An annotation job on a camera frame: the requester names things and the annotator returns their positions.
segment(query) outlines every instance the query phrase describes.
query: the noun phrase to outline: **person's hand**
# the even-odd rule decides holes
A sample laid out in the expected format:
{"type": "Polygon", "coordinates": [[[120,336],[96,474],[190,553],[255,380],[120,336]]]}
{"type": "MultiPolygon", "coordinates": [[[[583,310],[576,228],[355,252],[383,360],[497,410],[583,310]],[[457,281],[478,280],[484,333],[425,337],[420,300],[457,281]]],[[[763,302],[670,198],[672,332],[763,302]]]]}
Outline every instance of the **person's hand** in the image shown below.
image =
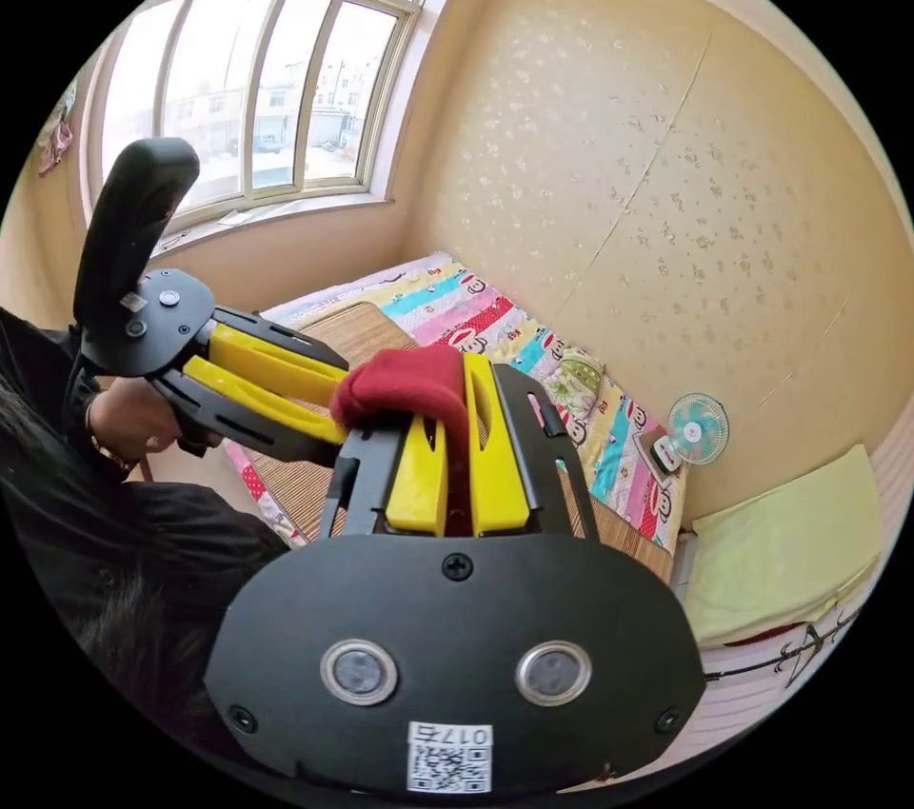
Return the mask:
{"type": "MultiPolygon", "coordinates": [[[[92,400],[86,423],[100,445],[130,462],[160,453],[181,437],[174,410],[144,378],[115,378],[92,400]]],[[[209,443],[215,446],[219,439],[212,436],[209,443]]]]}

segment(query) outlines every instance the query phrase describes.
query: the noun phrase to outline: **wrist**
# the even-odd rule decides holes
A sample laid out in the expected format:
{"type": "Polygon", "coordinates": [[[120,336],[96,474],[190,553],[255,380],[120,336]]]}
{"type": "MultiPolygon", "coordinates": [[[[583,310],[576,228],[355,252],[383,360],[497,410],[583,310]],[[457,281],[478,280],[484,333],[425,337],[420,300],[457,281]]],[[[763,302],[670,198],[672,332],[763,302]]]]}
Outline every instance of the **wrist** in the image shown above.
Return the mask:
{"type": "Polygon", "coordinates": [[[92,397],[86,407],[86,433],[89,435],[89,442],[96,454],[104,457],[125,472],[131,472],[137,461],[123,457],[121,452],[115,450],[104,430],[104,416],[102,415],[105,406],[104,396],[105,391],[102,390],[92,397]]]}

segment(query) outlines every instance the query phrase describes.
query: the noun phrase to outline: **window frame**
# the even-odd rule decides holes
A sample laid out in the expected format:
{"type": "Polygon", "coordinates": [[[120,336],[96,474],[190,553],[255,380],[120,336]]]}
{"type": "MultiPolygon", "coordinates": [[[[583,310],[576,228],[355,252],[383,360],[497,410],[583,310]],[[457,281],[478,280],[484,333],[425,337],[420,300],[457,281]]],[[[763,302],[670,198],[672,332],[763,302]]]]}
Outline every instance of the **window frame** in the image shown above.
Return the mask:
{"type": "MultiPolygon", "coordinates": [[[[108,102],[109,87],[114,65],[130,24],[140,13],[153,7],[170,2],[171,0],[145,0],[117,30],[109,37],[102,47],[98,64],[92,96],[86,114],[86,184],[89,190],[89,204],[94,208],[99,192],[103,185],[102,177],[102,130],[104,127],[105,108],[108,102]]],[[[162,51],[162,57],[156,77],[153,98],[153,123],[154,135],[162,133],[165,109],[165,95],[168,85],[170,66],[177,47],[178,38],[187,19],[193,0],[181,0],[181,5],[175,13],[168,38],[162,51]]],[[[260,88],[261,73],[269,46],[280,12],[286,0],[271,0],[263,25],[258,36],[253,60],[248,71],[248,80],[245,87],[242,118],[240,121],[240,134],[242,140],[240,189],[229,196],[192,207],[186,211],[175,214],[169,223],[167,234],[178,229],[187,229],[218,220],[229,213],[241,213],[257,207],[274,206],[277,203],[291,202],[306,199],[321,199],[339,196],[341,200],[355,199],[348,197],[350,194],[369,193],[377,157],[378,144],[381,130],[387,114],[387,105],[393,90],[394,82],[407,53],[412,34],[423,11],[425,0],[329,0],[328,8],[318,32],[314,49],[308,59],[308,70],[302,91],[302,98],[298,107],[298,129],[295,140],[293,183],[292,185],[279,185],[273,187],[253,187],[253,131],[256,116],[257,95],[260,88]],[[363,125],[362,140],[359,155],[356,159],[354,176],[305,180],[305,154],[308,139],[308,125],[310,113],[313,108],[318,75],[323,64],[328,40],[336,21],[337,14],[344,3],[352,3],[371,10],[378,10],[394,16],[395,22],[391,35],[387,41],[381,64],[377,71],[371,99],[366,112],[363,125]]]]}

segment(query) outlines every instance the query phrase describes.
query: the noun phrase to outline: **bamboo mat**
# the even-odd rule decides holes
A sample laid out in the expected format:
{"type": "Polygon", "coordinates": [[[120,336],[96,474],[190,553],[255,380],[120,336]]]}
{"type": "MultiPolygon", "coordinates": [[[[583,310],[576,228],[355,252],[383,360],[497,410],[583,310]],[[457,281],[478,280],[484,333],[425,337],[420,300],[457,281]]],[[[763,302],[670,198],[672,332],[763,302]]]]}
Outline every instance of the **bamboo mat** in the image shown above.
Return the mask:
{"type": "MultiPolygon", "coordinates": [[[[339,352],[350,368],[363,365],[381,349],[411,349],[416,344],[381,309],[369,302],[357,302],[325,318],[298,326],[302,332],[326,343],[339,352]]],[[[288,514],[307,540],[317,537],[320,529],[324,498],[330,482],[331,470],[315,464],[284,464],[256,451],[248,451],[251,463],[267,490],[288,514]]],[[[572,528],[582,535],[581,517],[573,503],[570,483],[560,470],[562,488],[571,515],[572,528]]],[[[649,568],[664,582],[669,583],[672,556],[661,546],[642,536],[626,523],[615,511],[590,496],[594,520],[600,541],[611,545],[649,568]]],[[[343,523],[345,515],[337,515],[334,531],[343,523]]]]}

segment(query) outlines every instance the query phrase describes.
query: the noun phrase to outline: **colorful bed sheet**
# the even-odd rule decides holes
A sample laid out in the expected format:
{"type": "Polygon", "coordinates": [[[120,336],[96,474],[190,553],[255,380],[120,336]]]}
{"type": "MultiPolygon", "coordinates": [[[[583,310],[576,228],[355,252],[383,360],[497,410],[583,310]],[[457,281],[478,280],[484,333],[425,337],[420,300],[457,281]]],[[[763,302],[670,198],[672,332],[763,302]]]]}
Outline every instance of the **colorful bed sheet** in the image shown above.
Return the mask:
{"type": "MultiPolygon", "coordinates": [[[[539,381],[559,366],[565,347],[548,327],[479,274],[442,253],[314,292],[263,314],[292,329],[304,329],[308,322],[355,301],[377,305],[419,345],[448,344],[484,354],[539,381]]],[[[651,431],[658,422],[606,374],[586,420],[560,406],[559,411],[577,445],[591,494],[672,554],[682,520],[685,468],[661,488],[634,443],[637,432],[651,431]]],[[[277,517],[280,509],[241,448],[228,442],[227,447],[265,517],[274,525],[279,521],[277,529],[290,544],[300,544],[294,527],[277,517]]]]}

